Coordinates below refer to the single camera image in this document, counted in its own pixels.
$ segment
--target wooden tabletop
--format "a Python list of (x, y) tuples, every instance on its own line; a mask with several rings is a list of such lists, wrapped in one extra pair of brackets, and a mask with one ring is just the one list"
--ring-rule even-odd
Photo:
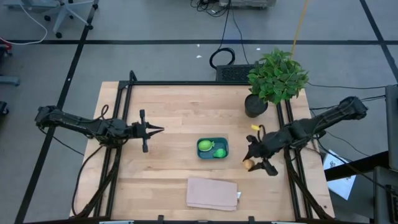
[[(103, 105), (109, 105), (110, 118), (116, 99), (117, 82), (104, 82), (99, 93), (95, 117)], [(116, 185), (112, 219), (156, 220), (294, 220), (289, 181), (283, 152), (270, 162), (279, 174), (270, 177), (264, 170), (248, 172), (242, 159), (248, 151), (246, 136), (255, 134), (252, 124), (263, 124), (267, 132), (279, 129), (276, 107), (269, 103), (267, 111), (257, 118), (244, 113), (248, 86), (133, 86), (127, 123), (139, 121), (139, 110), (145, 109), (146, 121), (165, 128), (148, 140), (149, 152), (142, 152), (142, 140), (132, 139), (123, 146)], [(122, 98), (119, 117), (123, 111)], [(309, 118), (307, 98), (301, 91), (291, 101), (295, 119)], [(287, 116), (283, 106), (285, 121)], [(229, 155), (225, 159), (206, 161), (197, 156), (199, 138), (224, 137)], [(85, 159), (98, 148), (89, 140)], [(98, 188), (105, 149), (84, 168), (75, 200), (77, 211), (86, 205)], [(309, 191), (325, 211), (334, 216), (320, 156), (302, 150), (302, 160)], [(225, 180), (238, 184), (242, 192), (238, 208), (233, 212), (187, 207), (186, 190), (189, 177)], [(297, 191), (300, 211), (305, 217), (302, 195)], [(101, 214), (104, 214), (105, 193)]]

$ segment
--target green toy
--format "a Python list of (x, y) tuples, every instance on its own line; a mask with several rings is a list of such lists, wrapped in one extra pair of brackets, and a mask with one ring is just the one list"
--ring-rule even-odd
[(198, 148), (199, 150), (201, 150), (202, 152), (207, 152), (209, 151), (212, 147), (214, 147), (214, 142), (211, 142), (209, 140), (203, 140), (201, 142), (199, 142), (198, 144)]
[(226, 156), (225, 149), (217, 149), (213, 154), (213, 157), (215, 158), (224, 158), (225, 156)]

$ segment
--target potted plant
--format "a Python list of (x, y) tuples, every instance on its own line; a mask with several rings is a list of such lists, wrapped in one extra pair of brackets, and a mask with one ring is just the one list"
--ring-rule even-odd
[(299, 97), (299, 92), (308, 82), (308, 72), (290, 59), (290, 52), (275, 48), (270, 54), (255, 62), (248, 78), (251, 94), (244, 101), (245, 112), (250, 118), (259, 116), (268, 108), (268, 101), (274, 104)]

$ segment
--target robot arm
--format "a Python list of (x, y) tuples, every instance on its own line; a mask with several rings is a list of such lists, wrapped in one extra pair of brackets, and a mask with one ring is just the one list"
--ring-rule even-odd
[(268, 161), (275, 153), (284, 147), (304, 147), (314, 135), (322, 137), (326, 128), (342, 120), (364, 118), (367, 110), (359, 98), (350, 96), (343, 99), (338, 106), (314, 118), (293, 121), (279, 131), (265, 134), (261, 139), (249, 135), (246, 137), (250, 142), (249, 151), (243, 160), (261, 157), (262, 162), (249, 171), (265, 169), (269, 175), (277, 175), (275, 167)]
[[(89, 138), (96, 138), (99, 143), (106, 147), (116, 147), (124, 144), (128, 139), (142, 138), (142, 150), (148, 152), (147, 140), (164, 128), (154, 126), (145, 122), (145, 111), (140, 110), (141, 124), (136, 122), (130, 126), (121, 119), (86, 119), (68, 114), (56, 106), (44, 106), (39, 108), (35, 121), (39, 128), (60, 126), (77, 131)], [(159, 129), (146, 133), (147, 128)]]

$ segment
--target black plant pot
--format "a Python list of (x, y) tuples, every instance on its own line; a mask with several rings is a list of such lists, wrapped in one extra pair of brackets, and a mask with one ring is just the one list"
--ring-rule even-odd
[(250, 118), (255, 118), (264, 113), (268, 108), (268, 102), (264, 103), (258, 95), (250, 94), (244, 100), (244, 112)]

